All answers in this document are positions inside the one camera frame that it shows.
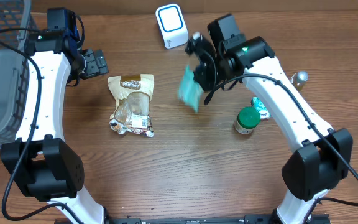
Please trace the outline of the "teal snack packet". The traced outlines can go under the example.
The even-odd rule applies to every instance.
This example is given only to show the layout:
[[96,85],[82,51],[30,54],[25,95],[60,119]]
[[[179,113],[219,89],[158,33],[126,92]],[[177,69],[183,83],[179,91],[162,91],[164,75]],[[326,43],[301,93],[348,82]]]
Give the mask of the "teal snack packet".
[[193,71],[190,66],[187,65],[177,90],[177,96],[185,105],[192,108],[195,113],[198,113],[203,89],[200,84],[194,80],[194,77]]

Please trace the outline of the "brown Pantree snack bag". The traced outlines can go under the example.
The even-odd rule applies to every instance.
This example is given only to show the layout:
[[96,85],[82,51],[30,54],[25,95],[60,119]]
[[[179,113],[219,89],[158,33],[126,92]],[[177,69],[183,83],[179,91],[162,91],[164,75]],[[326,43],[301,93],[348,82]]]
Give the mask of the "brown Pantree snack bag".
[[108,78],[108,88],[116,101],[110,127],[118,134],[134,133],[152,138],[150,103],[154,93],[154,76],[139,74]]

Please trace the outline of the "green lid white jar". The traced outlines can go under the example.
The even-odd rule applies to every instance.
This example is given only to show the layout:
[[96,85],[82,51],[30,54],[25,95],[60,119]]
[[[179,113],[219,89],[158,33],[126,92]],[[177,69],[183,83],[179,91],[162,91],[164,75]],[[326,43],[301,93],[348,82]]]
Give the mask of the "green lid white jar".
[[234,128],[240,134],[250,134],[259,123],[260,113],[253,107],[245,107],[238,113]]

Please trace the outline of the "green white drink carton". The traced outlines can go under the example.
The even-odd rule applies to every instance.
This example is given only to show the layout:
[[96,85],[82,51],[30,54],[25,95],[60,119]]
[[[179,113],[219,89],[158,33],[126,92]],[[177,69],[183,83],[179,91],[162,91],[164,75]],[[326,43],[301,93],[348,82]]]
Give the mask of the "green white drink carton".
[[251,99],[251,106],[259,112],[261,120],[269,120],[271,118],[268,109],[258,97],[253,97]]

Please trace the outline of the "yellow drink bottle silver cap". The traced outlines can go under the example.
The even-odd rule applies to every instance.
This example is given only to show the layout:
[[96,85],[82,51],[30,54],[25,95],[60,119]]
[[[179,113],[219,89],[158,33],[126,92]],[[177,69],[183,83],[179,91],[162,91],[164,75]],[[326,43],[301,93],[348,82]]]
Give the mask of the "yellow drink bottle silver cap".
[[306,71],[299,71],[291,77],[290,81],[298,91],[301,91],[308,79],[309,75]]

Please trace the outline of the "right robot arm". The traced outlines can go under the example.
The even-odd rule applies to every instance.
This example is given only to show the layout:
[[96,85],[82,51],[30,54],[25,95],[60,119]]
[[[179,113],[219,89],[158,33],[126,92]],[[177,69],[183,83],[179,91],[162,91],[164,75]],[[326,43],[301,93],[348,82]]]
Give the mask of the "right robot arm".
[[284,133],[291,157],[282,168],[287,192],[270,215],[246,215],[246,223],[329,223],[327,215],[316,215],[317,204],[347,177],[353,139],[346,129],[335,130],[304,100],[283,71],[275,52],[260,36],[247,39],[233,15],[219,17],[208,25],[209,38],[193,34],[185,52],[195,55],[199,65],[188,70],[180,87],[186,104],[190,83],[205,91],[209,103],[219,89],[243,83],[265,105]]

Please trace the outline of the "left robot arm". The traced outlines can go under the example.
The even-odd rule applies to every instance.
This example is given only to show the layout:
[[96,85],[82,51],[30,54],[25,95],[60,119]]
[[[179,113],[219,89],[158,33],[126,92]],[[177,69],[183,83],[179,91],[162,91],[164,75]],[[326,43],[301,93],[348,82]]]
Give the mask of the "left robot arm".
[[51,8],[47,25],[29,31],[21,52],[29,63],[29,86],[15,140],[1,146],[8,183],[44,209],[59,209],[71,223],[109,223],[108,211],[84,185],[80,156],[63,135],[66,87],[106,74],[108,66],[102,51],[83,48],[85,28],[75,12]]

